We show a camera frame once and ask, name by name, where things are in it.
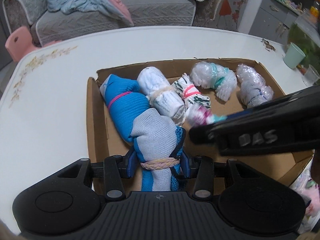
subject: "cardboard box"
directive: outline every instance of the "cardboard box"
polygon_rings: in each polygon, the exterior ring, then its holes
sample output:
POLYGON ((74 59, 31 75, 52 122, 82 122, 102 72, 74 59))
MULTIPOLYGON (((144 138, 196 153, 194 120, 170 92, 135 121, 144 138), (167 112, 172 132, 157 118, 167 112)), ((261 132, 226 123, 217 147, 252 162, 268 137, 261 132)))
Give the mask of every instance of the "cardboard box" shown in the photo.
MULTIPOLYGON (((100 85, 110 74, 116 74, 123 78, 137 79, 142 69, 147 66, 155 66, 162 71, 170 83, 173 83, 180 78, 183 73, 189 74, 193 65, 203 60, 220 64, 233 71, 236 70, 239 63, 254 67, 256 71, 265 78, 267 85, 273 89, 275 93, 274 98, 279 98, 284 95, 284 92, 279 85, 261 63, 247 59, 168 60, 100 69, 97 71, 98 79, 94 80, 94 78, 89 78, 87 85, 87 137, 91 162, 101 162, 104 158, 111 155, 125 155, 130 148, 130 146, 118 135, 99 91, 100 85)), ((239 86, 227 102, 217 98, 212 89, 200 88, 199 90, 202 94, 210 97, 212 103, 211 110, 214 114, 228 115, 244 109, 244 106, 240 103, 238 98, 240 90, 239 86)), ((183 127, 187 131, 189 130, 187 123, 185 123, 183 127)), ((220 156, 217 149, 213 146, 194 145, 190 141, 188 135, 186 136, 184 147, 185 151, 190 155, 207 155, 215 162, 226 162, 228 159, 228 157, 220 156)), ((312 154, 312 151, 305 151, 265 156, 243 156, 237 157, 237 159, 289 186, 303 171, 304 167, 310 161, 312 154)), ((141 190, 141 178, 141 168, 138 167, 134 178, 123 179, 126 192, 141 190)), ((98 193, 103 192, 103 184, 101 181, 95 180, 94 187, 98 193)), ((214 182, 214 194, 220 194, 223 190, 224 180, 216 178, 214 182)))

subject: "white table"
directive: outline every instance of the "white table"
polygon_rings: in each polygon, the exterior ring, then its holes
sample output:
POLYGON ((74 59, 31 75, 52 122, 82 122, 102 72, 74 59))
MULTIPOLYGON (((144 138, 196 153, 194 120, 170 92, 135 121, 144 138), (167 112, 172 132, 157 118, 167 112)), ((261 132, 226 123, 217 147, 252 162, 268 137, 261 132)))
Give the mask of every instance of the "white table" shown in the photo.
POLYGON ((25 56, 0 100, 0 217, 14 232, 19 228, 12 203, 24 189, 77 159, 88 157, 86 86, 96 71, 139 62, 234 57, 261 62, 286 94, 306 88, 298 70, 288 68, 282 45, 246 34, 196 27, 128 28, 64 41, 25 56), (54 50, 73 48, 52 58, 54 50), (36 56, 47 61, 30 73, 36 56), (19 99, 14 85, 23 75, 19 99))

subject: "sofa armrest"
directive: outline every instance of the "sofa armrest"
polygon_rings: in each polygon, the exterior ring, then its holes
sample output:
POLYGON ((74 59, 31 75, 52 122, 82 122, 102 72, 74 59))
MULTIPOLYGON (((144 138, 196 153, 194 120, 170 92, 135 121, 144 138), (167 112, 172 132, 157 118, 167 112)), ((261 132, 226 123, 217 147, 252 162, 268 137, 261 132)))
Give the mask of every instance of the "sofa armrest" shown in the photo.
POLYGON ((47 10, 47 0, 3 0, 2 5, 10 33, 29 28, 47 10))
POLYGON ((196 2, 196 14, 192 26, 210 28, 215 19, 221 0, 196 2))

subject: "floral pattern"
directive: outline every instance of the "floral pattern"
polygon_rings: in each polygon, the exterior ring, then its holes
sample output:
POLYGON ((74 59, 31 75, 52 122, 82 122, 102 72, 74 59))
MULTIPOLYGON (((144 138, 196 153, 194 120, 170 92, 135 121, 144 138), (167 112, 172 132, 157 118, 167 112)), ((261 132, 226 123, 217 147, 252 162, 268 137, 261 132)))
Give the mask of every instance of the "floral pattern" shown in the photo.
POLYGON ((20 73, 20 80, 13 86, 15 91, 13 92, 13 96, 11 98, 11 104, 9 107, 12 106, 12 104, 17 101, 20 97, 21 88, 25 84, 26 76, 34 71, 37 67, 43 65, 47 60, 54 59, 56 57, 60 57, 62 55, 68 55, 70 51, 77 48, 78 46, 75 46, 73 48, 67 48, 67 49, 55 49, 50 54, 43 54, 40 57, 35 56, 24 68, 24 70, 20 73))

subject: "blue rolled sock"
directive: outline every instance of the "blue rolled sock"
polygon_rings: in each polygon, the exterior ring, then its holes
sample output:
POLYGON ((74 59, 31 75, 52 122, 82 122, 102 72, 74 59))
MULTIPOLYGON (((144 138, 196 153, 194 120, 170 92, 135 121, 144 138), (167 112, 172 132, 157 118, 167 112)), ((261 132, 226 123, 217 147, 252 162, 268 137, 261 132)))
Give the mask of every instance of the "blue rolled sock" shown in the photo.
POLYGON ((111 74, 100 87, 100 92, 108 106, 113 123, 120 136, 128 143, 131 137, 133 120, 150 108, 148 99, 139 93, 136 80, 111 74))

